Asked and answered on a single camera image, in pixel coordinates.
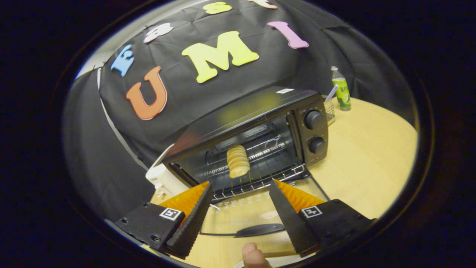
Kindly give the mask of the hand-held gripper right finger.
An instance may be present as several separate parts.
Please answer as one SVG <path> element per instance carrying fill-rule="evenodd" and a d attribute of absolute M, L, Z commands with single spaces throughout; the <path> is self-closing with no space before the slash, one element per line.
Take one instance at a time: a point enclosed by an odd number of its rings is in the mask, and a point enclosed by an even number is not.
<path fill-rule="evenodd" d="M 301 257 L 332 252 L 376 222 L 342 200 L 324 201 L 276 179 L 270 183 L 269 195 Z"/>

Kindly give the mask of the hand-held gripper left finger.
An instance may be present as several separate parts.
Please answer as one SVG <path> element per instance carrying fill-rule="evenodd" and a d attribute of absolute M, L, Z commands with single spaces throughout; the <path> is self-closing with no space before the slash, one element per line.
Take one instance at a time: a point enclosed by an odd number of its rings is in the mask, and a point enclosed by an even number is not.
<path fill-rule="evenodd" d="M 144 202 L 115 222 L 120 230 L 155 251 L 185 259 L 197 239 L 213 197 L 209 181 L 159 205 Z"/>

